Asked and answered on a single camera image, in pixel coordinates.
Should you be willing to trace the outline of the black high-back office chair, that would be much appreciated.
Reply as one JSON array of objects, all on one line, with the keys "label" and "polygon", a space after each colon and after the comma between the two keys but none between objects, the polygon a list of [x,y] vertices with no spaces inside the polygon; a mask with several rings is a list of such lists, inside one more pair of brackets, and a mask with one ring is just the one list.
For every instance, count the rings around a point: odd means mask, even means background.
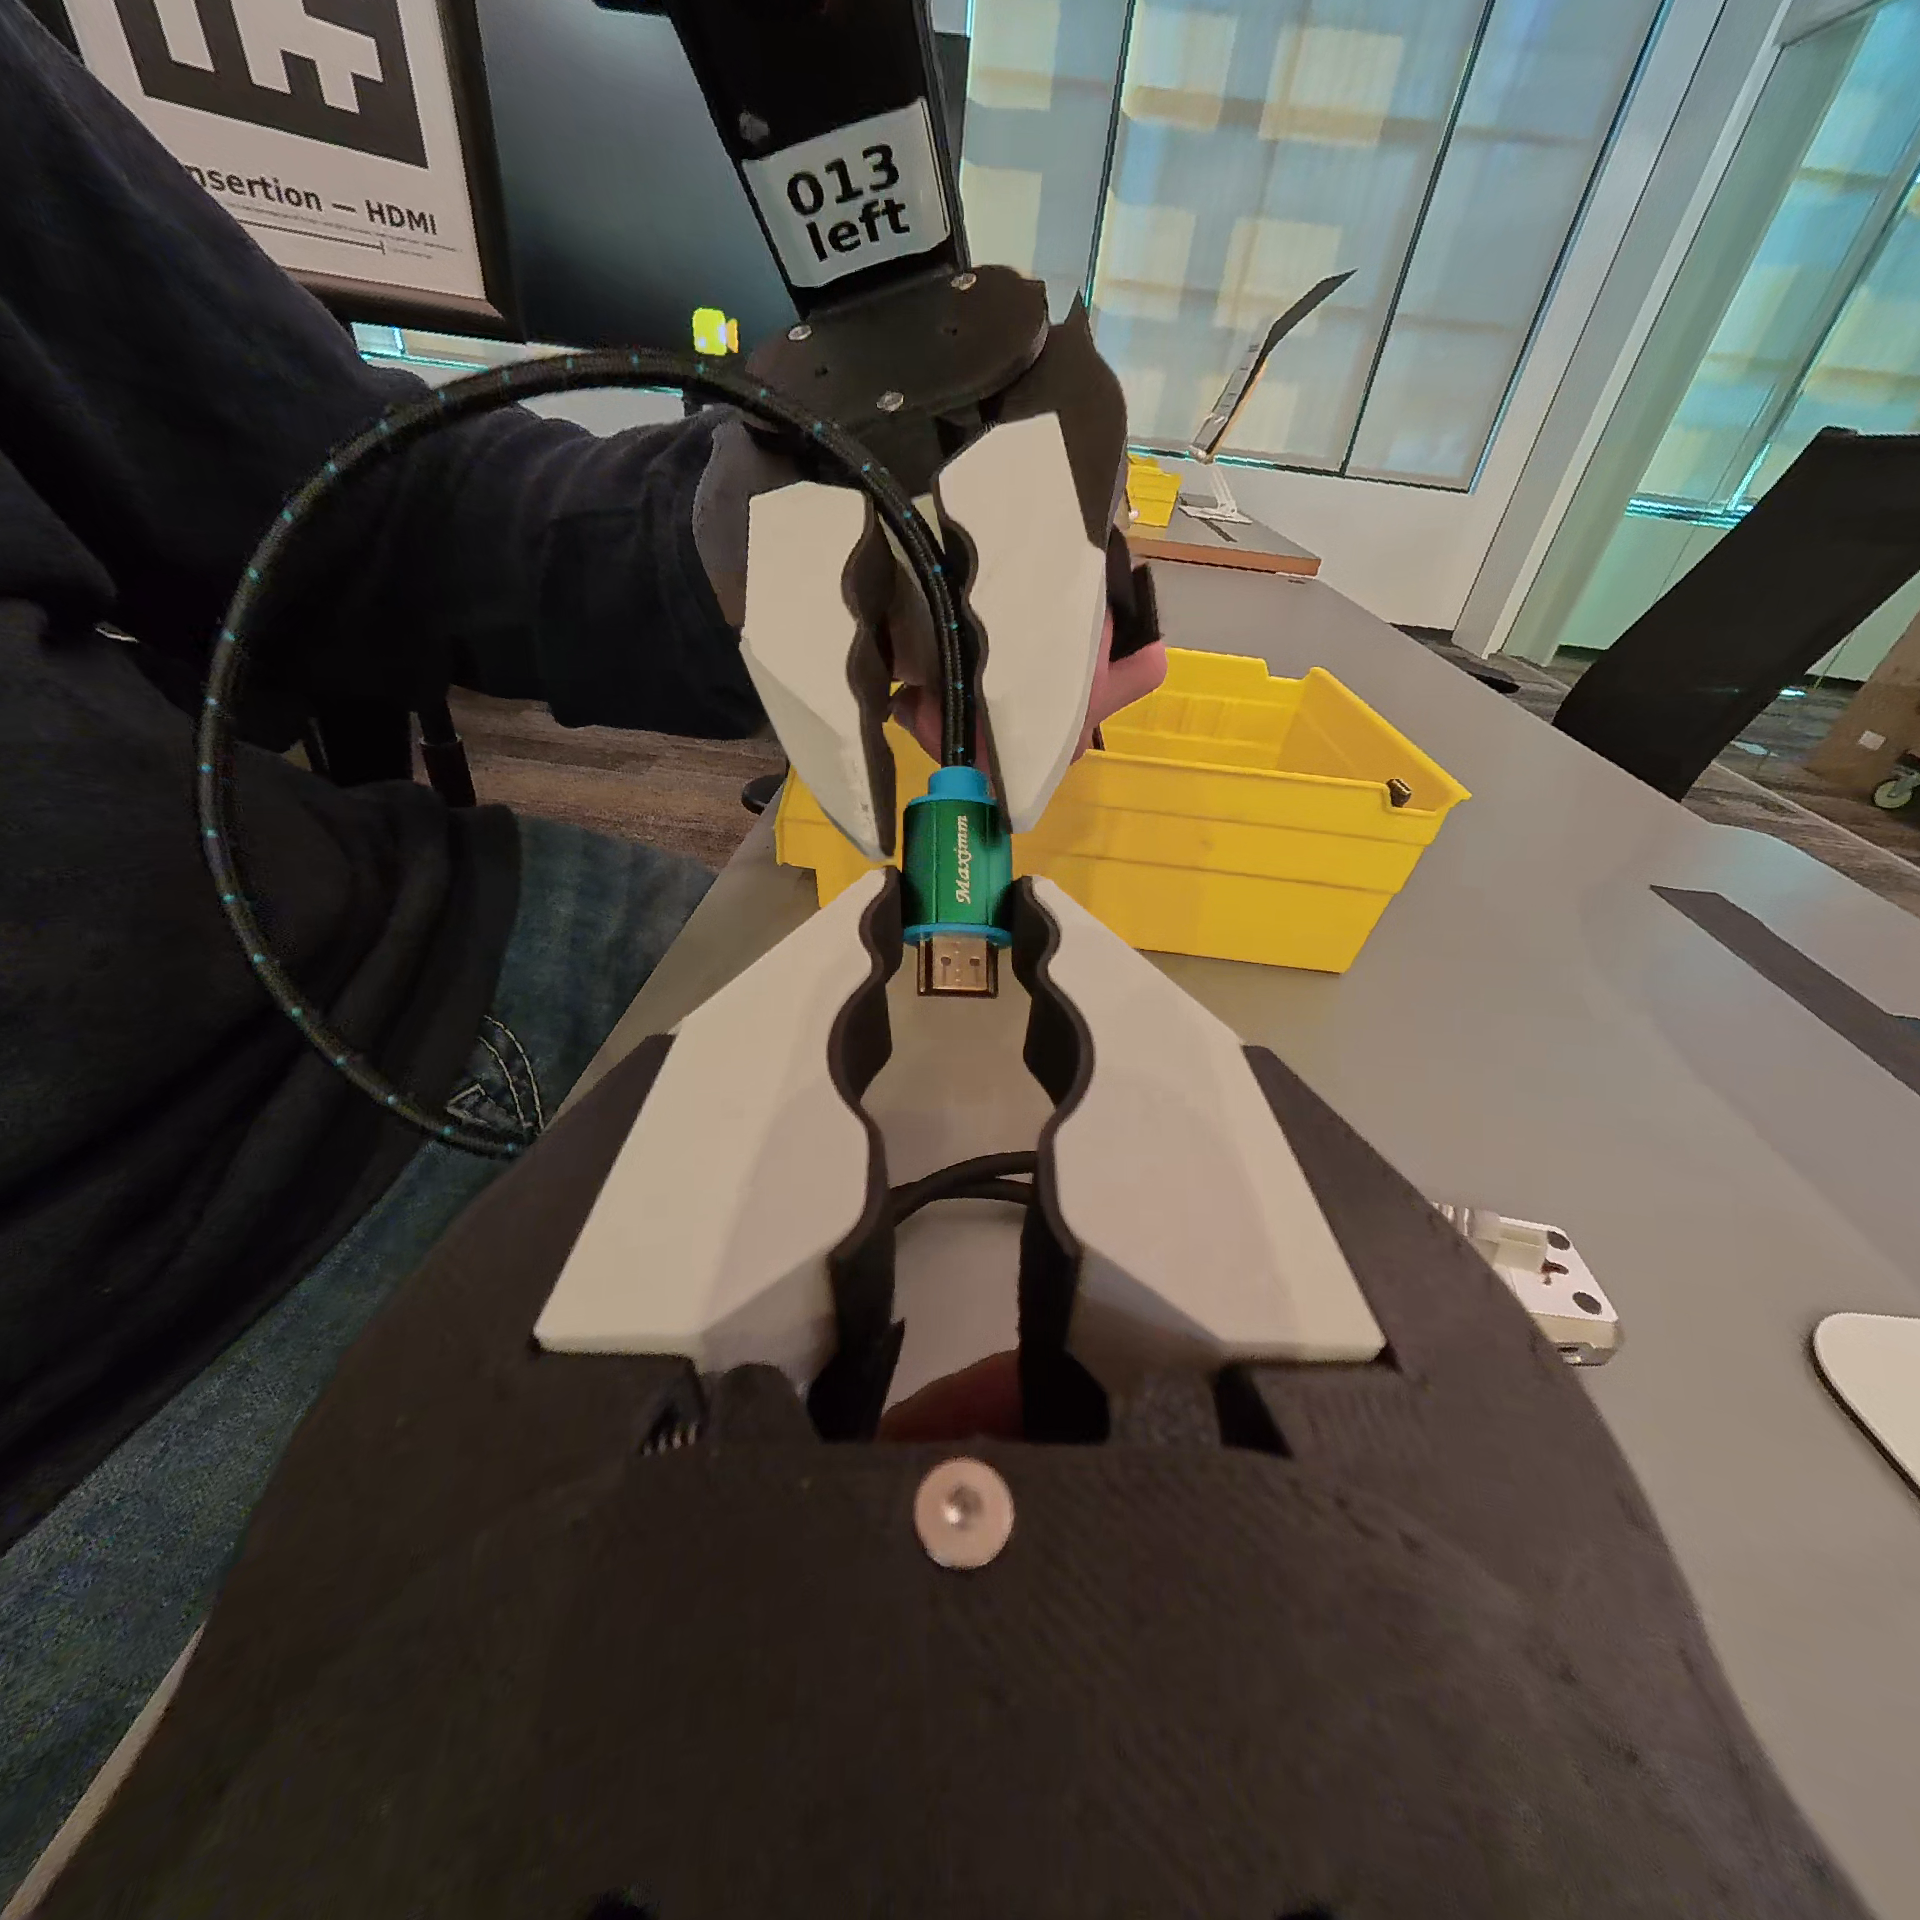
[{"label": "black high-back office chair", "polygon": [[1918,572],[1918,437],[1827,426],[1552,724],[1668,800]]}]

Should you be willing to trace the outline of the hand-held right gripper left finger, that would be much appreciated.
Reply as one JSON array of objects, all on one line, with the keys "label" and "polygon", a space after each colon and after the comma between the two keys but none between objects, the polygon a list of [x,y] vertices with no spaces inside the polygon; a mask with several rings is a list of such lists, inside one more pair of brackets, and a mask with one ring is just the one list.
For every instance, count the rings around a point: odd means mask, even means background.
[{"label": "hand-held right gripper left finger", "polygon": [[870,871],[664,1037],[536,1322],[546,1353],[764,1363],[828,1441],[873,1437],[902,1347],[885,1145],[898,871]]}]

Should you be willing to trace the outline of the white framed sign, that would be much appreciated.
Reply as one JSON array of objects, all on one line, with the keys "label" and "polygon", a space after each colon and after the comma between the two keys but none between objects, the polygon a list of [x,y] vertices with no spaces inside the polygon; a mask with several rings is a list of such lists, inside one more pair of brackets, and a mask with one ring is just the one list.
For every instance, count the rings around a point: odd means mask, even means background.
[{"label": "white framed sign", "polygon": [[37,12],[339,320],[522,337],[474,3]]}]

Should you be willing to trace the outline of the person's blue jeans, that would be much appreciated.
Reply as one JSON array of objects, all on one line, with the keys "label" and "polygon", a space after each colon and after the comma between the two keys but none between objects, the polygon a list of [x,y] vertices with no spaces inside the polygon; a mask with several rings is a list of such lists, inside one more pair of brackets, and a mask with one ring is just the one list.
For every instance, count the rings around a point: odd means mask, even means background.
[{"label": "person's blue jeans", "polygon": [[[524,1135],[555,1119],[712,887],[688,856],[522,818],[520,909],[454,1109]],[[500,1170],[421,1143],[297,1285],[5,1549],[5,1898],[201,1628],[350,1344]]]}]

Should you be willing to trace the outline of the silver folding stand with board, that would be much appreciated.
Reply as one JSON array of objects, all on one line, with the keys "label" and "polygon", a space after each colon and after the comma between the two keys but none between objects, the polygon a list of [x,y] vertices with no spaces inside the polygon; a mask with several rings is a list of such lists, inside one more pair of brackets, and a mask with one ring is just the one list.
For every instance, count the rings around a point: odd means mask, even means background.
[{"label": "silver folding stand with board", "polygon": [[1284,343],[1284,339],[1296,327],[1305,325],[1307,317],[1350,280],[1353,271],[1334,272],[1331,277],[1318,280],[1288,312],[1270,320],[1266,332],[1249,346],[1246,355],[1237,364],[1237,371],[1220,386],[1211,410],[1203,416],[1200,426],[1189,440],[1186,459],[1192,465],[1198,465],[1204,479],[1211,482],[1211,493],[1192,492],[1184,488],[1180,508],[1189,519],[1214,527],[1250,523],[1250,515],[1246,515],[1238,508],[1232,493],[1232,482],[1218,468],[1220,449],[1225,447],[1232,428],[1237,426],[1237,419],[1241,416],[1249,399],[1252,399],[1270,355]]}]

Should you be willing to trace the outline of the dark grey hdmi switch box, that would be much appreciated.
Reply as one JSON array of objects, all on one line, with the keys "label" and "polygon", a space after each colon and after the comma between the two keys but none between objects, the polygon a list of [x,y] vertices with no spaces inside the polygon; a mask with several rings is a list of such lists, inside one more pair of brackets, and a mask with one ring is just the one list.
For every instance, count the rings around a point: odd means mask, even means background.
[{"label": "dark grey hdmi switch box", "polygon": [[1573,1367],[1600,1367],[1624,1347],[1619,1313],[1573,1239],[1544,1220],[1435,1202]]}]

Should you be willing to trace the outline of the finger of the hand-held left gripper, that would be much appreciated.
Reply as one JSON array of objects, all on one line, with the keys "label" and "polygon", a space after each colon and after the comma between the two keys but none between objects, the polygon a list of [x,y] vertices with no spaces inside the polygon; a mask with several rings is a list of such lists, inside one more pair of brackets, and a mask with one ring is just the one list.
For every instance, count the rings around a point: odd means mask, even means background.
[{"label": "finger of the hand-held left gripper", "polygon": [[750,506],[741,655],[797,779],[865,857],[897,852],[882,623],[897,553],[865,493],[795,482]]},{"label": "finger of the hand-held left gripper", "polygon": [[1089,721],[1106,620],[1106,521],[1085,527],[1058,416],[997,423],[936,476],[965,557],[977,728],[1013,833],[1037,828]]}]

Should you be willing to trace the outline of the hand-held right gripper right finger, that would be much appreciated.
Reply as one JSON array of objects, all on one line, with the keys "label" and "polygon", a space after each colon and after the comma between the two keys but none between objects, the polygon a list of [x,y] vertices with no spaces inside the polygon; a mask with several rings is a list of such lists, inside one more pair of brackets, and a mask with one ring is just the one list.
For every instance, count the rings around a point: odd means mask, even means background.
[{"label": "hand-held right gripper right finger", "polygon": [[1379,1361],[1268,1100],[1277,1060],[1044,879],[1018,885],[1018,978],[1049,1100],[1020,1241],[1024,1437],[1097,1443],[1158,1377]]}]

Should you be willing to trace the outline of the person's left forearm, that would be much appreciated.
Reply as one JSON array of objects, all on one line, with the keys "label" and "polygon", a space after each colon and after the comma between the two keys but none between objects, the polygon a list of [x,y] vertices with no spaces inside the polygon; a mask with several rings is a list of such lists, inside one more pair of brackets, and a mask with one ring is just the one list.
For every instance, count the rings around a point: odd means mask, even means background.
[{"label": "person's left forearm", "polygon": [[515,405],[363,467],[276,569],[257,668],[328,697],[458,685],[566,728],[764,731],[694,536],[724,428],[712,408],[596,437]]}]

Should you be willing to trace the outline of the braided hdmi cable teal plugs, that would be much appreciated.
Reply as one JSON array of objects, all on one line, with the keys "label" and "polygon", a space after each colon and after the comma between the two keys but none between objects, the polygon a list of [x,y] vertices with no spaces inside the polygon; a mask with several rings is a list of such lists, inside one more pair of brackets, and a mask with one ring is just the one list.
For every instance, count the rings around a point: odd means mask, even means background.
[{"label": "braided hdmi cable teal plugs", "polygon": [[233,700],[245,676],[250,623],[310,512],[340,493],[363,468],[401,456],[444,428],[490,413],[512,401],[590,388],[672,388],[724,401],[756,423],[806,443],[837,479],[870,501],[881,523],[900,543],[902,557],[925,599],[941,668],[945,763],[928,779],[925,795],[907,802],[902,811],[902,938],[910,944],[973,941],[990,948],[1010,941],[1001,924],[1001,900],[1013,885],[1013,833],[1001,818],[993,783],[977,767],[977,695],[955,599],[955,569],[941,540],[930,532],[925,516],[910,503],[898,480],[843,428],[774,393],[754,375],[744,375],[739,364],[709,357],[642,348],[561,353],[454,380],[425,401],[392,408],[368,431],[336,447],[317,476],[281,506],[269,532],[257,546],[208,657],[196,735],[196,809],[201,850],[232,932],[257,983],[302,1040],[388,1119],[429,1141],[490,1161],[515,1160],[524,1153],[524,1141],[461,1121],[451,1109],[429,1112],[396,1089],[328,1027],[274,956],[228,842]]}]

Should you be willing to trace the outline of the black monitor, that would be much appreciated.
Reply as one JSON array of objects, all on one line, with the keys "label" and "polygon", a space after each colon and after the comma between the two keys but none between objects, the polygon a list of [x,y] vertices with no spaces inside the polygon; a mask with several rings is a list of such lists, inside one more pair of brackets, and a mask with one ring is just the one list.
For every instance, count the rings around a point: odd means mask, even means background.
[{"label": "black monitor", "polygon": [[797,320],[668,18],[594,3],[476,18],[526,339],[685,353],[709,306],[750,353]]}]

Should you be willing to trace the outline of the wooden top desk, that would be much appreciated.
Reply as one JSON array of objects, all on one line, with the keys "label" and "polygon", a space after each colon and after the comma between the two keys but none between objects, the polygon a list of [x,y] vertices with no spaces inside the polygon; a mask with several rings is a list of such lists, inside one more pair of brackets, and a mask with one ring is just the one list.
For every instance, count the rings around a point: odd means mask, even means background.
[{"label": "wooden top desk", "polygon": [[1260,519],[1206,519],[1174,503],[1165,527],[1137,519],[1126,544],[1145,563],[1246,569],[1313,581],[1322,561]]}]

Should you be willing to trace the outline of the person's left hand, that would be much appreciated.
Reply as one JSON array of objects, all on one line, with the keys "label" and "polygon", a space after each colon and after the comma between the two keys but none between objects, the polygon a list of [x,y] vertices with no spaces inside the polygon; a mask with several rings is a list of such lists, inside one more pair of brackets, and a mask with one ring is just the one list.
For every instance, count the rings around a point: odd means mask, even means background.
[{"label": "person's left hand", "polygon": [[[897,577],[892,603],[881,620],[881,657],[892,685],[893,722],[939,760],[941,700],[937,690],[937,644],[925,603],[910,579]],[[1134,564],[1121,586],[1109,587],[1102,652],[1089,695],[1089,716],[1074,756],[1084,760],[1100,740],[1100,730],[1118,712],[1158,688],[1169,673],[1161,640],[1158,599],[1147,564]]]}]

